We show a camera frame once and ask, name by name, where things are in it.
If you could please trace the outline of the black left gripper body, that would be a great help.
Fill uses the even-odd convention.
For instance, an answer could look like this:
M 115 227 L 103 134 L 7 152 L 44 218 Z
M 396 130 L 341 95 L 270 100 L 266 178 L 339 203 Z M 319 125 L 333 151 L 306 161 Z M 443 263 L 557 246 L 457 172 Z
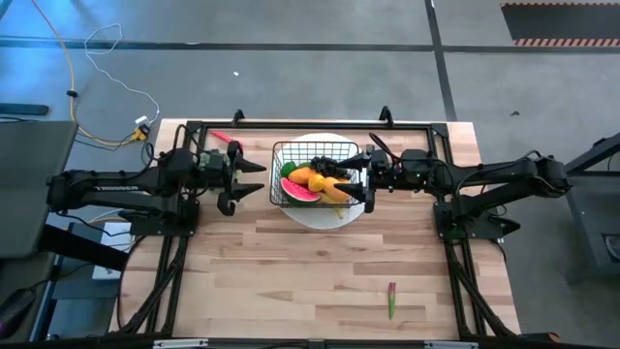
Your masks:
M 195 197 L 199 197 L 209 190 L 219 190 L 217 208 L 226 216 L 233 216 L 235 203 L 233 202 L 233 182 L 235 181 L 235 161 L 241 153 L 235 144 L 228 146 L 225 153 L 229 158 L 229 165 L 222 171 L 202 171 L 199 169 L 200 186 L 195 190 Z

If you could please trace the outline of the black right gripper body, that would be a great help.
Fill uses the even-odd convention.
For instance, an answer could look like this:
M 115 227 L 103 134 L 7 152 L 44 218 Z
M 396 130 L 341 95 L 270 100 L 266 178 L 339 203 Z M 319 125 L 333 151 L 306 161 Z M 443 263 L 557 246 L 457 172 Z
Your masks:
M 366 167 L 366 179 L 365 186 L 371 190 L 371 201 L 364 203 L 364 212 L 371 213 L 375 208 L 376 191 L 378 189 L 388 190 L 392 192 L 397 187 L 397 181 L 399 176 L 398 159 L 391 156 L 389 152 L 384 152 L 388 155 L 390 160 L 390 167 L 387 171 L 377 172 L 371 166 L 371 153 L 377 149 L 374 145 L 369 144 L 366 147 L 365 153 L 369 155 L 369 165 Z

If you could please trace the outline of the orange mango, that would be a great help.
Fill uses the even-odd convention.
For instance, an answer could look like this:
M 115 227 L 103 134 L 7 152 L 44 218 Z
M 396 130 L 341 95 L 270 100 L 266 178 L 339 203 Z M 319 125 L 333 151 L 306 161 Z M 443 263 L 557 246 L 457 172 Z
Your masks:
M 340 180 L 329 176 L 325 178 L 323 191 L 336 203 L 342 204 L 350 199 L 350 195 L 336 188 L 335 185 L 339 184 Z

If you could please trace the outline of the dark grape bunch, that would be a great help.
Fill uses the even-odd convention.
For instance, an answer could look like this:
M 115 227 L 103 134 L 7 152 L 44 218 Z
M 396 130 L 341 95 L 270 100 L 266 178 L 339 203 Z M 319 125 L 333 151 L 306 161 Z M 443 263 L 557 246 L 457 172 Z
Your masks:
M 348 171 L 338 167 L 338 162 L 325 156 L 316 156 L 310 161 L 310 168 L 323 177 L 350 179 Z

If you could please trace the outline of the small red chili pepper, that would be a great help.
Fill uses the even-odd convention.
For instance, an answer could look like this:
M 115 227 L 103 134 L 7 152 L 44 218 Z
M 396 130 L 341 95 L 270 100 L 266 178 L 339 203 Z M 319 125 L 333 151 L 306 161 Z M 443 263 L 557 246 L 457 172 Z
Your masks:
M 227 146 L 230 146 L 234 143 L 238 149 L 242 148 L 242 143 L 239 140 L 233 139 L 220 131 L 209 130 L 209 134 L 216 139 L 225 142 Z

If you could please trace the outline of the watermelon slice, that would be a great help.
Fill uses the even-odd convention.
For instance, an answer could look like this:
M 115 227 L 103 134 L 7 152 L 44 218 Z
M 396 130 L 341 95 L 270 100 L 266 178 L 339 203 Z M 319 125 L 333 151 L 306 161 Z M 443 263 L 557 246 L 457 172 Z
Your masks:
M 291 203 L 295 204 L 314 204 L 321 199 L 321 195 L 312 192 L 306 187 L 296 184 L 287 178 L 280 180 L 280 186 L 283 194 Z

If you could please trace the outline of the white round plate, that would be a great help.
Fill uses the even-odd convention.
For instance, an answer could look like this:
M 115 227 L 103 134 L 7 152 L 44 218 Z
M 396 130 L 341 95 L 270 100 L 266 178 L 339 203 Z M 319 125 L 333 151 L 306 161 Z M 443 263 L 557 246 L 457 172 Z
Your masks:
M 314 230 L 333 230 L 352 223 L 363 214 L 363 205 L 355 199 L 344 204 L 344 218 L 339 219 L 331 206 L 318 202 L 315 206 L 294 206 L 280 186 L 280 167 L 287 162 L 308 162 L 315 156 L 342 161 L 359 152 L 356 143 L 333 133 L 311 133 L 291 141 L 277 143 L 273 148 L 270 199 L 297 223 Z

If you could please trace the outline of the white paper sheet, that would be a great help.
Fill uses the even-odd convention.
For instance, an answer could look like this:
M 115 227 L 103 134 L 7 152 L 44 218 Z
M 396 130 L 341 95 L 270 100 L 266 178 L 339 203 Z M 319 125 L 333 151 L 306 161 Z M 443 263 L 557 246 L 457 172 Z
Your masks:
M 128 222 L 106 222 L 104 229 L 108 234 L 102 234 L 100 243 L 127 253 L 132 247 L 134 238 L 130 235 L 131 224 Z M 120 278 L 119 270 L 112 270 L 104 267 L 94 267 L 92 271 L 93 280 L 117 280 Z

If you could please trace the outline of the grey cabinet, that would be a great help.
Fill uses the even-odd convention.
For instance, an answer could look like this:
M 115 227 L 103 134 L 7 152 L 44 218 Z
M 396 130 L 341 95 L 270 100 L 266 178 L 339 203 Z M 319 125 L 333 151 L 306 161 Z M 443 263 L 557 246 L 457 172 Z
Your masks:
M 0 123 L 0 259 L 37 250 L 47 221 L 47 178 L 67 163 L 72 121 Z

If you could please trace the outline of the dark grey equipment stand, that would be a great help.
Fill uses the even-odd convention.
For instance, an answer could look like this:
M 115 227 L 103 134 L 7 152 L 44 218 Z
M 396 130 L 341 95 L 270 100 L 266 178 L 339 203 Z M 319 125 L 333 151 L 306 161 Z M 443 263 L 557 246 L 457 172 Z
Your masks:
M 620 133 L 595 142 L 567 166 L 573 188 L 567 201 L 586 264 L 567 274 L 572 284 L 620 276 L 620 170 L 593 166 L 620 155 Z

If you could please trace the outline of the black flat bar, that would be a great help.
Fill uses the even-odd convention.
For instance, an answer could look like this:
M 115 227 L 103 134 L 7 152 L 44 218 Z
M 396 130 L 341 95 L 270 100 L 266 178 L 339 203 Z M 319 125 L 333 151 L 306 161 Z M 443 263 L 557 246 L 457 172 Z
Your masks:
M 49 106 L 38 104 L 0 103 L 0 113 L 45 116 L 49 113 Z

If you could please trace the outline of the black hazard striped floor mat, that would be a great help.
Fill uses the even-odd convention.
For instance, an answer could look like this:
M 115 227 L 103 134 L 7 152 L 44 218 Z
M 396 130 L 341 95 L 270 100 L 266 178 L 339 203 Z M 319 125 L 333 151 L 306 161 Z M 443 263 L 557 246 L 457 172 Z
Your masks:
M 500 9 L 518 47 L 620 47 L 620 3 L 511 2 Z

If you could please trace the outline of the silver bracket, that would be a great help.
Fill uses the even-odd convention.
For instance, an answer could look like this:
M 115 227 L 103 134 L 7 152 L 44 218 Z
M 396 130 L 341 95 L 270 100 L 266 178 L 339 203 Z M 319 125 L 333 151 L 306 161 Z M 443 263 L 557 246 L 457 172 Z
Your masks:
M 480 349 L 476 342 L 465 341 L 425 341 L 424 349 Z
M 174 338 L 155 340 L 152 349 L 203 349 L 207 348 L 207 338 Z

